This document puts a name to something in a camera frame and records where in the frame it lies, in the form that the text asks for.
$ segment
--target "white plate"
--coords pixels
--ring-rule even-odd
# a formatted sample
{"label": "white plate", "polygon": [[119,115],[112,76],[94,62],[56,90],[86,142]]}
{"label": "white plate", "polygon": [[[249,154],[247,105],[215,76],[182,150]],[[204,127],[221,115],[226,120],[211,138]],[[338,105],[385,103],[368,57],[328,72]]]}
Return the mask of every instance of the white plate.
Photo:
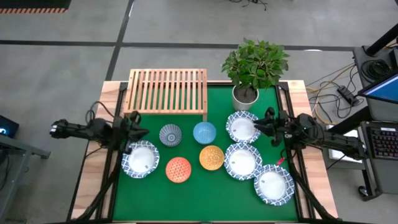
{"label": "white plate", "polygon": [[144,178],[153,172],[159,163],[159,152],[149,141],[131,143],[130,155],[123,154],[122,169],[132,178]]}
{"label": "white plate", "polygon": [[254,179],[254,188],[263,202],[283,205],[292,198],[295,187],[287,170],[269,164],[262,167],[260,175]]}
{"label": "white plate", "polygon": [[237,111],[228,117],[226,130],[236,142],[253,143],[260,136],[260,131],[254,127],[253,121],[258,117],[247,111]]}
{"label": "white plate", "polygon": [[260,174],[262,158],[259,151],[248,144],[232,144],[225,152],[224,166],[231,177],[248,180]]}

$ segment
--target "green tablecloth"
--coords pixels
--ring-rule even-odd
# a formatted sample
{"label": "green tablecloth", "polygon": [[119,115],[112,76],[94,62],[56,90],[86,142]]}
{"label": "green tablecloth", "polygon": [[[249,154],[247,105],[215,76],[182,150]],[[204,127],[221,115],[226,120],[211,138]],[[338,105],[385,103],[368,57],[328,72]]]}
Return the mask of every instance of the green tablecloth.
{"label": "green tablecloth", "polygon": [[[208,87],[208,121],[217,129],[217,137],[211,145],[224,152],[234,141],[225,129],[227,117],[234,113],[230,86]],[[258,101],[249,110],[259,118],[272,106],[277,113],[277,97],[274,89],[261,90]],[[150,130],[144,139],[154,144],[160,153],[156,170],[144,179],[133,179],[123,171],[119,178],[114,220],[119,221],[269,221],[297,220],[294,199],[279,207],[266,205],[254,190],[254,180],[238,181],[228,175],[224,166],[208,171],[199,163],[199,153],[205,147],[193,138],[193,127],[202,121],[200,115],[143,115],[140,126]],[[182,130],[182,142],[176,147],[165,147],[159,140],[159,131],[173,123]],[[284,145],[271,146],[265,135],[252,144],[263,164],[275,164]],[[169,160],[181,156],[192,166],[190,178],[175,184],[166,177]],[[282,166],[288,169],[287,162]]]}

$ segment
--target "blue patterned plate rim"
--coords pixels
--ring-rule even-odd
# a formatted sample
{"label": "blue patterned plate rim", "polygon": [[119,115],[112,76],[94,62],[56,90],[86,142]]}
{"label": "blue patterned plate rim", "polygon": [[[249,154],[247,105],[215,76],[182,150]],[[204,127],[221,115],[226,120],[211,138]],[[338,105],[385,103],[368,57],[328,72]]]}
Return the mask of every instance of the blue patterned plate rim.
{"label": "blue patterned plate rim", "polygon": [[[260,191],[260,178],[262,175],[264,175],[267,172],[276,172],[278,173],[283,180],[285,181],[285,192],[283,196],[279,199],[270,199],[267,198],[262,192]],[[294,186],[294,180],[292,176],[285,170],[283,167],[274,165],[274,164],[268,164],[265,165],[264,167],[261,167],[261,173],[256,176],[254,179],[254,189],[256,190],[257,195],[261,198],[261,200],[267,204],[270,205],[275,205],[275,206],[280,206],[286,204],[293,196],[295,186]]]}
{"label": "blue patterned plate rim", "polygon": [[250,113],[248,111],[237,111],[237,112],[229,115],[228,119],[226,121],[225,128],[226,128],[226,131],[228,132],[229,136],[231,137],[231,139],[236,141],[236,142],[243,142],[243,143],[246,143],[246,144],[251,144],[254,141],[256,141],[259,138],[259,136],[260,136],[260,131],[258,129],[256,129],[256,132],[254,133],[254,136],[249,138],[249,139],[247,139],[247,140],[238,139],[237,137],[235,137],[233,135],[233,133],[230,130],[230,126],[232,125],[233,121],[238,119],[238,118],[248,118],[251,121],[255,121],[255,120],[259,119],[256,115],[254,115],[254,114],[252,114],[252,113]]}
{"label": "blue patterned plate rim", "polygon": [[[255,164],[254,170],[250,174],[239,175],[232,170],[232,168],[229,164],[229,160],[230,160],[230,157],[233,154],[233,152],[238,151],[238,150],[249,151],[254,156],[256,164]],[[257,175],[259,175],[261,173],[262,158],[261,158],[260,152],[254,146],[239,142],[239,143],[230,145],[227,148],[227,150],[225,151],[224,167],[225,167],[227,173],[231,177],[238,179],[238,180],[249,180],[251,178],[255,178]]]}
{"label": "blue patterned plate rim", "polygon": [[123,153],[122,169],[128,176],[130,176],[132,178],[140,179],[140,178],[146,177],[148,174],[150,174],[151,172],[153,172],[156,169],[157,165],[159,164],[159,151],[157,150],[157,148],[152,143],[150,143],[149,141],[146,141],[146,140],[140,140],[138,142],[133,142],[133,143],[128,144],[127,147],[131,148],[131,153],[137,147],[147,147],[154,153],[154,157],[155,157],[155,161],[154,161],[152,167],[148,171],[146,171],[146,172],[134,172],[130,168],[130,165],[129,165],[130,155],[128,155],[126,153]]}

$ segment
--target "light blue bowl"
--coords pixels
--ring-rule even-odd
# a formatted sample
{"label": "light blue bowl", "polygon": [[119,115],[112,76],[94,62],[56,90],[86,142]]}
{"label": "light blue bowl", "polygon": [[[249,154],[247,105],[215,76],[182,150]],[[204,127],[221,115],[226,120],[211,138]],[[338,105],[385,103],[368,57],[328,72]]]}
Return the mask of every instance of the light blue bowl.
{"label": "light blue bowl", "polygon": [[209,122],[201,122],[193,128],[193,137],[200,144],[210,144],[214,141],[217,135],[217,130]]}

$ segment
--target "bowl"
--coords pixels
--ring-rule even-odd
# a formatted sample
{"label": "bowl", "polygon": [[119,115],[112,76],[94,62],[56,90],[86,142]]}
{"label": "bowl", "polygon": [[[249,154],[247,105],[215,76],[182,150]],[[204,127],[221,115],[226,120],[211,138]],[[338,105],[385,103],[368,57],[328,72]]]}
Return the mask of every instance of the bowl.
{"label": "bowl", "polygon": [[181,138],[181,129],[175,124],[166,124],[159,132],[160,141],[168,147],[180,144]]}
{"label": "bowl", "polygon": [[200,144],[210,144],[214,141],[217,130],[210,122],[201,122],[193,128],[193,137]]}

